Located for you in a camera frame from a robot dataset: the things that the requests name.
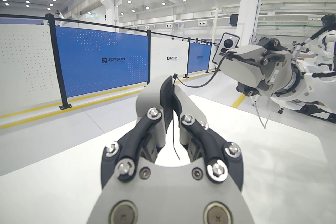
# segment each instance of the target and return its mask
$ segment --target white table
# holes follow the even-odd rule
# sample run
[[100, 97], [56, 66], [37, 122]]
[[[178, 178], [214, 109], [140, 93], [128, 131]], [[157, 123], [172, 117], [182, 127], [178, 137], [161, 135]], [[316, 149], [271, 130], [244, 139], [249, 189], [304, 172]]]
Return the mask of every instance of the white table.
[[[273, 121], [264, 130], [255, 115], [201, 97], [191, 99], [213, 130], [240, 145], [243, 196], [256, 223], [335, 223], [335, 186], [316, 136]], [[174, 124], [178, 131], [176, 118]], [[134, 125], [0, 177], [0, 223], [85, 224], [101, 192], [102, 148]], [[173, 152], [171, 126], [156, 163], [188, 164], [179, 144], [181, 161]]]

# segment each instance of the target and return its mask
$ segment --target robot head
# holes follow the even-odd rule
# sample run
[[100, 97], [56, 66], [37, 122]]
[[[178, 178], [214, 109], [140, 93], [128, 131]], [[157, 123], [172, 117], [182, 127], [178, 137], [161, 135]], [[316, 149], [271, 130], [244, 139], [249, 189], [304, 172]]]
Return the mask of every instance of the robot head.
[[321, 18], [321, 21], [322, 21], [322, 26], [325, 27], [325, 26], [329, 26], [330, 24], [332, 24], [333, 22], [336, 22], [336, 15], [335, 14], [327, 14], [327, 15], [324, 15], [322, 18]]

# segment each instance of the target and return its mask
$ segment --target yellow floor line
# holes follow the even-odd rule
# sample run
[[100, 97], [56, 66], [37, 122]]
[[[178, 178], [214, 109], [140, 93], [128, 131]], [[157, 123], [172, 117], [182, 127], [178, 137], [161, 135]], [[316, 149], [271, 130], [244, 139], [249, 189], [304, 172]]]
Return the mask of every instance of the yellow floor line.
[[233, 107], [233, 108], [238, 108], [239, 105], [242, 103], [242, 101], [244, 101], [245, 97], [246, 97], [246, 96], [245, 96], [244, 94], [241, 94], [241, 95], [239, 96], [239, 98], [232, 104], [231, 107]]
[[[202, 75], [190, 77], [189, 79], [183, 79], [182, 81], [194, 79], [194, 78], [205, 76], [205, 75], [209, 75], [209, 74], [211, 74], [211, 73], [205, 73], [205, 74], [202, 74]], [[49, 116], [55, 116], [55, 115], [58, 115], [58, 114], [61, 114], [61, 113], [64, 113], [64, 112], [68, 112], [68, 111], [72, 111], [72, 110], [77, 110], [79, 108], [84, 108], [84, 107], [100, 104], [100, 103], [107, 102], [107, 101], [110, 101], [110, 100], [115, 100], [115, 99], [118, 99], [118, 98], [130, 96], [130, 95], [133, 95], [133, 94], [137, 94], [137, 93], [140, 93], [140, 92], [141, 92], [141, 90], [137, 90], [137, 91], [133, 91], [133, 92], [130, 92], [130, 93], [125, 93], [125, 94], [109, 97], [109, 98], [106, 98], [106, 99], [90, 102], [90, 103], [87, 103], [87, 104], [77, 105], [77, 106], [74, 106], [72, 108], [68, 108], [66, 110], [53, 111], [53, 112], [41, 114], [41, 115], [38, 115], [38, 116], [30, 117], [30, 118], [27, 118], [27, 119], [22, 119], [22, 120], [14, 121], [14, 122], [11, 122], [11, 123], [7, 123], [7, 124], [4, 124], [4, 125], [1, 125], [0, 129], [17, 126], [17, 125], [20, 125], [20, 124], [32, 122], [32, 121], [39, 120], [39, 119], [43, 119], [43, 118], [46, 118], [46, 117], [49, 117]]]
[[[145, 86], [145, 85], [146, 85], [146, 83], [143, 83], [143, 84], [136, 85], [136, 86], [128, 86], [128, 87], [124, 87], [124, 88], [120, 88], [120, 89], [116, 89], [116, 90], [112, 90], [112, 91], [97, 93], [97, 94], [93, 94], [93, 95], [89, 95], [89, 96], [84, 96], [84, 97], [79, 97], [79, 98], [75, 98], [75, 99], [69, 99], [68, 102], [69, 103], [76, 102], [76, 101], [80, 101], [80, 100], [84, 100], [84, 99], [89, 99], [89, 98], [93, 98], [93, 97], [97, 97], [97, 96], [101, 96], [101, 95], [105, 95], [105, 94], [111, 94], [111, 93], [115, 93], [115, 92], [119, 92], [119, 91], [124, 91], [124, 90], [136, 88], [136, 87], [139, 87], [139, 86]], [[2, 118], [6, 118], [6, 117], [11, 117], [11, 116], [15, 116], [15, 115], [31, 112], [31, 111], [43, 110], [44, 108], [49, 108], [49, 107], [53, 107], [53, 106], [59, 106], [61, 104], [62, 103], [59, 102], [59, 103], [53, 103], [53, 104], [44, 105], [44, 106], [40, 106], [40, 107], [29, 108], [27, 110], [21, 110], [21, 111], [17, 111], [17, 112], [12, 112], [12, 113], [1, 115], [0, 118], [2, 119]]]

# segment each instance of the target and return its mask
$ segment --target black cable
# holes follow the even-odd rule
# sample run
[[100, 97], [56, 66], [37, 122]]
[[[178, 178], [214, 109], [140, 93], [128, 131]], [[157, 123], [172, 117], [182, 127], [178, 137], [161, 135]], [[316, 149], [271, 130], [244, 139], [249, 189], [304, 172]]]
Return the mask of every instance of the black cable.
[[179, 155], [178, 155], [178, 153], [176, 152], [176, 149], [175, 149], [175, 143], [174, 143], [174, 142], [175, 142], [175, 140], [174, 140], [174, 112], [173, 112], [173, 148], [174, 148], [174, 151], [175, 151], [175, 153], [176, 153], [178, 159], [181, 160], [180, 157], [179, 157]]
[[179, 77], [177, 76], [177, 74], [175, 74], [175, 75], [176, 75], [176, 78], [180, 81], [181, 84], [183, 84], [183, 85], [186, 86], [186, 87], [200, 88], [200, 87], [206, 86], [207, 84], [209, 84], [209, 82], [211, 82], [211, 81], [213, 80], [213, 78], [215, 77], [215, 75], [218, 73], [219, 68], [220, 68], [220, 66], [221, 66], [221, 64], [222, 64], [222, 62], [223, 62], [223, 60], [228, 56], [229, 53], [230, 53], [230, 54], [233, 54], [233, 52], [229, 52], [229, 51], [228, 51], [228, 52], [222, 57], [222, 59], [220, 60], [218, 66], [217, 66], [216, 71], [213, 73], [213, 75], [211, 76], [211, 78], [210, 78], [205, 84], [202, 84], [202, 85], [200, 85], [200, 86], [189, 86], [189, 85], [184, 84], [184, 83], [179, 79]]
[[313, 78], [330, 78], [336, 76], [336, 71], [330, 73], [313, 73]]

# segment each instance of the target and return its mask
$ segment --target white pegboard panel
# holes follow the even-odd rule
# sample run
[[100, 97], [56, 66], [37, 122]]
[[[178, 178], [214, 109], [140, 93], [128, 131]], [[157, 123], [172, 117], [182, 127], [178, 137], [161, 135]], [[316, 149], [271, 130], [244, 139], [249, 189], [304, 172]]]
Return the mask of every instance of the white pegboard panel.
[[49, 26], [0, 24], [0, 115], [60, 99]]

